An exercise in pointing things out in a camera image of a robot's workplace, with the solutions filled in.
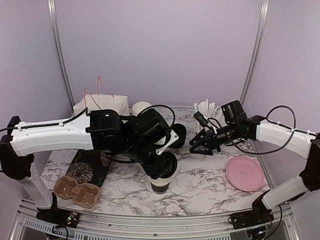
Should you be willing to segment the black takeout coffee cup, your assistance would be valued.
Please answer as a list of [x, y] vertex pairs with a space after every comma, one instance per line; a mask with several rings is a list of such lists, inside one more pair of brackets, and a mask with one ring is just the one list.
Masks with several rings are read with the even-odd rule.
[[171, 180], [173, 179], [173, 176], [170, 176], [168, 178], [158, 178], [158, 179], [152, 179], [149, 176], [148, 179], [151, 184], [151, 188], [153, 192], [157, 195], [162, 195], [168, 191], [168, 188]]

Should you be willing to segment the black coffee cup lid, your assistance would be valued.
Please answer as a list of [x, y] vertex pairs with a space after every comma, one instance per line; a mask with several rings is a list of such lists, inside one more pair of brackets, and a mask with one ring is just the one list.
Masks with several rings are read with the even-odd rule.
[[164, 157], [167, 161], [167, 163], [165, 164], [166, 171], [161, 175], [162, 179], [166, 179], [171, 177], [177, 170], [178, 160], [173, 153], [167, 151], [163, 152], [161, 156]]

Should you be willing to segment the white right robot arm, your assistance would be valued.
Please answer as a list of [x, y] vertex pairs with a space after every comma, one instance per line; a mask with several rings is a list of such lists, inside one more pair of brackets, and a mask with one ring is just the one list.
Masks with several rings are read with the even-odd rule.
[[[213, 117], [206, 117], [200, 111], [194, 113], [194, 118], [202, 130], [189, 142], [189, 151], [193, 154], [213, 155], [220, 152], [221, 146], [231, 143], [240, 152], [260, 156], [265, 159], [283, 156], [288, 152], [290, 156], [305, 160], [302, 171], [277, 187], [269, 190], [257, 198], [248, 212], [247, 219], [252, 224], [258, 224], [271, 210], [282, 203], [294, 201], [307, 192], [320, 189], [320, 135], [313, 131], [298, 129], [297, 117], [293, 109], [287, 105], [277, 105], [271, 109], [276, 111], [286, 109], [292, 115], [292, 126], [270, 119], [266, 116], [247, 116], [242, 104], [232, 101], [221, 106], [225, 126]], [[275, 146], [268, 151], [249, 151], [241, 148], [235, 140], [246, 139], [261, 144]]]

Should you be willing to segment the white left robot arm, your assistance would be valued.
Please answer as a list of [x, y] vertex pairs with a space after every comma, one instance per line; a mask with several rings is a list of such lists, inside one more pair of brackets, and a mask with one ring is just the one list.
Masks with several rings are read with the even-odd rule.
[[37, 176], [34, 154], [57, 150], [95, 150], [124, 155], [153, 180], [168, 179], [177, 159], [167, 148], [178, 140], [173, 127], [153, 108], [122, 116], [111, 109], [87, 111], [62, 120], [29, 123], [14, 116], [0, 140], [3, 173], [20, 182], [39, 210], [53, 223], [63, 219], [54, 195]]

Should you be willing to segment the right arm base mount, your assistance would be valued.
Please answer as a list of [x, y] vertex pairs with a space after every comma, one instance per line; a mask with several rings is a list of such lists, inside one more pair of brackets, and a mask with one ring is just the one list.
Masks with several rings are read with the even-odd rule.
[[272, 222], [275, 218], [271, 209], [267, 209], [262, 202], [263, 196], [267, 192], [261, 194], [252, 203], [252, 209], [233, 213], [228, 218], [228, 222], [232, 224], [235, 230], [253, 227], [256, 225]]

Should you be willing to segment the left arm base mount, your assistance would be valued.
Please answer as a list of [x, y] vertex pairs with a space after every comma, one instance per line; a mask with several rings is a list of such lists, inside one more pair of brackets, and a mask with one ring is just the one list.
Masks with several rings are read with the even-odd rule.
[[57, 196], [54, 192], [52, 195], [52, 205], [49, 209], [37, 208], [36, 218], [60, 226], [76, 228], [78, 226], [80, 213], [76, 210], [66, 210], [58, 207]]

